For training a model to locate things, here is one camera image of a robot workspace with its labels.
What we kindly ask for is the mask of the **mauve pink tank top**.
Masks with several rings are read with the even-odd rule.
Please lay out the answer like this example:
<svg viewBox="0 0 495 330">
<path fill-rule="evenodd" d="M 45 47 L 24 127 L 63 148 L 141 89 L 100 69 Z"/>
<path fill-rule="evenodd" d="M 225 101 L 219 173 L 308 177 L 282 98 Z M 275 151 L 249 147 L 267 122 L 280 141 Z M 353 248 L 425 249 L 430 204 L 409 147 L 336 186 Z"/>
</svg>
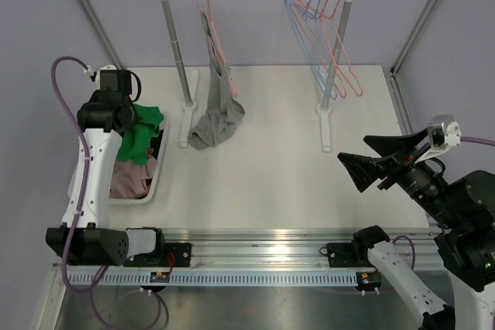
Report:
<svg viewBox="0 0 495 330">
<path fill-rule="evenodd" d="M 148 182 L 152 180 L 157 165 L 157 160 L 151 155 L 146 155 L 144 165 L 137 165 L 132 160 L 116 160 L 111 177 L 110 198 L 139 199 L 147 196 L 150 190 Z"/>
</svg>

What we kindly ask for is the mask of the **green tank top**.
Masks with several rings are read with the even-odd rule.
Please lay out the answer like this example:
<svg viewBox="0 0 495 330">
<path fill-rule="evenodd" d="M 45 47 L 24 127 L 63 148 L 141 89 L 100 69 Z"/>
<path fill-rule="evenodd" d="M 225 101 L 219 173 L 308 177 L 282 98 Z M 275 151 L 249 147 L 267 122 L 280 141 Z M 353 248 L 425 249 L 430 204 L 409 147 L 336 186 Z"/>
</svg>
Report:
<svg viewBox="0 0 495 330">
<path fill-rule="evenodd" d="M 146 165 L 151 140 L 158 137 L 159 127 L 165 116 L 159 107 L 136 104 L 135 109 L 140 120 L 124 134 L 116 159 L 120 162 L 132 162 L 135 165 Z"/>
</svg>

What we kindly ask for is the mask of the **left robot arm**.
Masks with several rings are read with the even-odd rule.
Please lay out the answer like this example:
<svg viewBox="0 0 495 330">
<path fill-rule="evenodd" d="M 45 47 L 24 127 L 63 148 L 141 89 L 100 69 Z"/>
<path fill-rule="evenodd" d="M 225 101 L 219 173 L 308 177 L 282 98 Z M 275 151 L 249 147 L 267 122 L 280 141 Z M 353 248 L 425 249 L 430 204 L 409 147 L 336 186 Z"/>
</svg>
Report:
<svg viewBox="0 0 495 330">
<path fill-rule="evenodd" d="M 157 267 L 167 257 L 155 227 L 113 230 L 108 205 L 114 163 L 124 134 L 140 118 L 129 70 L 103 70 L 100 85 L 74 118 L 80 154 L 73 193 L 58 227 L 46 231 L 47 245 L 72 266 Z"/>
</svg>

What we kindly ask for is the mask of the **black tank top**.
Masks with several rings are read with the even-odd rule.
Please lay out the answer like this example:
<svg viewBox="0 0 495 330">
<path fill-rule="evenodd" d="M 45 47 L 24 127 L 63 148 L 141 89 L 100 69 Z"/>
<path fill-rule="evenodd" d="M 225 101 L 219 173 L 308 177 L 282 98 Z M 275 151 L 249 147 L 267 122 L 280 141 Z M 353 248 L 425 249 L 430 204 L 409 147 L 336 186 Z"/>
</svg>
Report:
<svg viewBox="0 0 495 330">
<path fill-rule="evenodd" d="M 159 134 L 156 137 L 152 137 L 150 140 L 150 146 L 148 153 L 154 156 L 157 156 L 159 153 L 159 149 L 162 143 L 162 138 L 163 138 L 164 131 L 161 130 Z"/>
</svg>

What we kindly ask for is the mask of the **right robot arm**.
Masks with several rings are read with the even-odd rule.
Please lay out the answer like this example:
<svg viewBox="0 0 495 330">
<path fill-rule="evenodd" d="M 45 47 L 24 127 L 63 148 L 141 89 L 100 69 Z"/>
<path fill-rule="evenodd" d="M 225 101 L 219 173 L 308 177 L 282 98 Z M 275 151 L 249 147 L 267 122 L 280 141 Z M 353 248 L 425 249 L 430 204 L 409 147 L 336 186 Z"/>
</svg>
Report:
<svg viewBox="0 0 495 330">
<path fill-rule="evenodd" d="M 388 280 L 420 329 L 494 327 L 494 175 L 476 170 L 448 183 L 426 163 L 436 159 L 435 151 L 448 151 L 461 141 L 460 133 L 441 129 L 396 137 L 368 135 L 364 142 L 376 158 L 337 155 L 359 192 L 374 182 L 380 190 L 398 185 L 441 229 L 434 241 L 452 284 L 453 306 L 404 263 L 379 226 L 355 232 L 350 242 L 353 260 L 370 264 Z"/>
</svg>

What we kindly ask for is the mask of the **pink hanger of brown top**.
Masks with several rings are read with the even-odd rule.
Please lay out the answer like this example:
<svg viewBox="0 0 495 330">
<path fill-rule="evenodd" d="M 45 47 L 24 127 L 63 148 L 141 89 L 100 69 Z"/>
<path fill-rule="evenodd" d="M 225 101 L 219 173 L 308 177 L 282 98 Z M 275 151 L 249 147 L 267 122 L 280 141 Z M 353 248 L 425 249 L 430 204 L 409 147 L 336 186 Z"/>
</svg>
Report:
<svg viewBox="0 0 495 330">
<path fill-rule="evenodd" d="M 330 45 L 328 28 L 335 26 L 342 0 L 289 0 L 290 16 L 295 21 L 295 35 L 306 62 L 325 97 L 344 98 L 347 91 L 331 73 L 339 75 L 339 57 Z"/>
</svg>

